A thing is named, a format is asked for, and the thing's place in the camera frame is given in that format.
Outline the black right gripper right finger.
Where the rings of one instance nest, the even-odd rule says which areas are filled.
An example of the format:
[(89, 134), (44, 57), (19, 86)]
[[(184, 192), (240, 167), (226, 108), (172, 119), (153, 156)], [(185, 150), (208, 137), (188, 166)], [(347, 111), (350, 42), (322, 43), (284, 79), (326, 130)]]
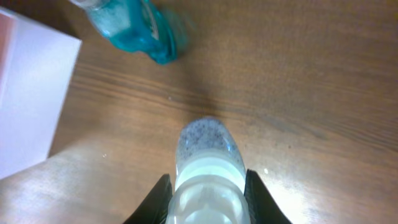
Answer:
[(251, 169), (246, 172), (244, 197), (248, 203), (251, 224), (291, 224), (261, 180)]

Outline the white cardboard box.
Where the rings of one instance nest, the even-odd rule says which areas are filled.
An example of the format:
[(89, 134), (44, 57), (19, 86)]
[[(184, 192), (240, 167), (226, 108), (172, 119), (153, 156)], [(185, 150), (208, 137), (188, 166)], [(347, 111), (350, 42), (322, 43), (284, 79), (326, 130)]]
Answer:
[(48, 158), (80, 47), (1, 8), (1, 178)]

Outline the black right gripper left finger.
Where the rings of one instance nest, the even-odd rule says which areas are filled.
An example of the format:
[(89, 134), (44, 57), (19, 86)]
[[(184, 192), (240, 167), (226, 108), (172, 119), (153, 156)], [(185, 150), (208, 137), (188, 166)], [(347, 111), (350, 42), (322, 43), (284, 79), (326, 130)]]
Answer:
[(123, 224), (165, 224), (172, 195), (170, 175), (164, 174)]

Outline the clear bottle with purple liquid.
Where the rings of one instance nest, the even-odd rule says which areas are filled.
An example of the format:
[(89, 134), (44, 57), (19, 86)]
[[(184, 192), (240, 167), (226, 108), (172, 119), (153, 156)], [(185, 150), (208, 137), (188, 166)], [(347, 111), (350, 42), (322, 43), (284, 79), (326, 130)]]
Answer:
[(239, 149), (218, 119), (187, 124), (176, 150), (175, 193), (167, 223), (250, 223), (244, 198), (246, 168)]

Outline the blue mouthwash bottle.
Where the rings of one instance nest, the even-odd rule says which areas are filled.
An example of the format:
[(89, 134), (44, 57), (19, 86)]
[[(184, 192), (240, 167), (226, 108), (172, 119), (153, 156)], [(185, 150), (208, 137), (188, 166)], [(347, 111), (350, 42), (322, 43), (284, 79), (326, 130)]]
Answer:
[(143, 52), (158, 64), (167, 64), (188, 47), (183, 19), (150, 0), (71, 0), (83, 9), (96, 30), (116, 48)]

